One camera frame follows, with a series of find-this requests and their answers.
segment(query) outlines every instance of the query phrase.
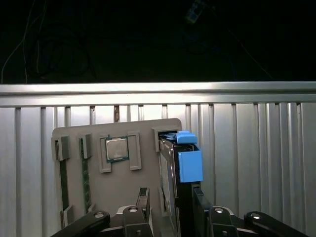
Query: cpu processor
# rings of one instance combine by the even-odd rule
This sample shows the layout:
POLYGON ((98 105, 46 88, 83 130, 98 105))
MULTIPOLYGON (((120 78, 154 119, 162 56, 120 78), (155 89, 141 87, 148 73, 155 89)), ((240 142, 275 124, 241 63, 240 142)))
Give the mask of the cpu processor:
POLYGON ((108 137, 105 146, 107 162, 129 159, 127 137, 108 137))

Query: silver bolt head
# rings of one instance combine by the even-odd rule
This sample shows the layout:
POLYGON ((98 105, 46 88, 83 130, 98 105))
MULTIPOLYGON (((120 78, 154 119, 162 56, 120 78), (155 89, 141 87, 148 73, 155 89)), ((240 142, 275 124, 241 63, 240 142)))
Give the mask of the silver bolt head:
POLYGON ((215 208, 215 211, 217 212, 217 213, 223 213, 223 209, 221 209, 221 208, 219 208, 219 207, 217 207, 217 208, 215 208))
POLYGON ((101 217, 104 217, 104 214, 102 212, 97 212, 94 214, 94 217, 95 218, 101 218, 101 217))
POLYGON ((137 211, 137 208, 136 208, 136 207, 131 207, 131 208, 129 209, 129 211, 130 211, 130 212, 136 212, 136 211, 137 211))
POLYGON ((261 218, 260 215, 258 215, 257 213, 252 213, 250 216, 257 220, 261 218))

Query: gray plastic tray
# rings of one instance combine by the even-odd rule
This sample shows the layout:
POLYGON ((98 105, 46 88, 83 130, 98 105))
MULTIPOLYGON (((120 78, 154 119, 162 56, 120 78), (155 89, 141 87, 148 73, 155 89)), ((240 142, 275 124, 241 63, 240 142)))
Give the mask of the gray plastic tray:
MULTIPOLYGON (((113 216, 119 207, 135 205, 139 188, 148 187, 154 235, 160 236, 163 219, 158 192, 158 133, 178 130, 181 130, 181 122, 177 118, 56 128, 52 136, 52 152, 58 173, 56 183, 62 225, 83 216, 87 212, 87 203, 88 210, 104 210, 113 216), (113 156, 113 150, 110 151, 113 146, 110 145, 112 148, 108 147, 107 152, 106 143, 112 138, 127 140, 129 159, 108 162, 107 153, 113 156), (65 173, 60 174, 62 162, 67 177, 65 173), (83 178, 86 163, 88 176, 83 178), (66 188, 61 185, 61 178, 67 180, 66 188)), ((124 150, 124 142, 115 144, 124 150)))

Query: blue plastic clip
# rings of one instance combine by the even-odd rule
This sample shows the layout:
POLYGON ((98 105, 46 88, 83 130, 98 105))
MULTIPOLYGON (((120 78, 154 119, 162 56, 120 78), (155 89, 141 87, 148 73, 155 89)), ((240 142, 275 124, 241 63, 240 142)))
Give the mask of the blue plastic clip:
POLYGON ((201 151, 179 152, 180 182, 203 181, 203 161, 201 151))
POLYGON ((196 144, 198 138, 190 131, 179 131, 176 134, 178 144, 196 144))

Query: blue drive bay latch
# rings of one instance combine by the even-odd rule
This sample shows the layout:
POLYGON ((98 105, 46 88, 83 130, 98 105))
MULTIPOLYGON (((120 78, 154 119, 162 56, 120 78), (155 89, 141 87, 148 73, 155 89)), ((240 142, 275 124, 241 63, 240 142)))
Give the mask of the blue drive bay latch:
POLYGON ((176 140, 177 144, 192 144, 194 151, 179 152, 180 182, 203 181, 203 160, 202 152, 196 146, 198 138, 190 131, 179 131, 168 133, 165 136, 170 140, 176 140))

